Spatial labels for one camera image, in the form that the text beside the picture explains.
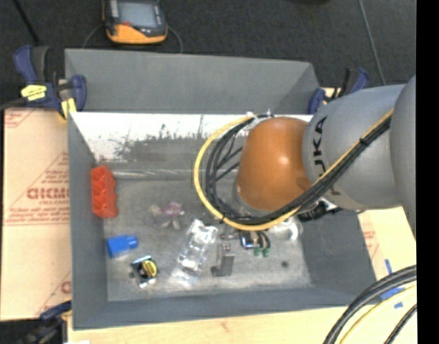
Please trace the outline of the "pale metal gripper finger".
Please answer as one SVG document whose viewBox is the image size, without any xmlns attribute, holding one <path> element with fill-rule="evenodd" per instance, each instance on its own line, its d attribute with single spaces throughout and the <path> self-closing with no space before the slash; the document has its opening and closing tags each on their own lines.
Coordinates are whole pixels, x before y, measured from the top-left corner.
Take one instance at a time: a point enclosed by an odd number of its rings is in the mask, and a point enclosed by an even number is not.
<svg viewBox="0 0 439 344">
<path fill-rule="evenodd" d="M 231 275 L 235 260 L 235 252 L 231 244 L 224 244 L 224 274 Z"/>
<path fill-rule="evenodd" d="M 224 258 L 225 256 L 225 245 L 219 244 L 217 246 L 217 256 L 215 264 L 211 266 L 210 272 L 213 277 L 223 277 L 224 276 Z"/>
</svg>

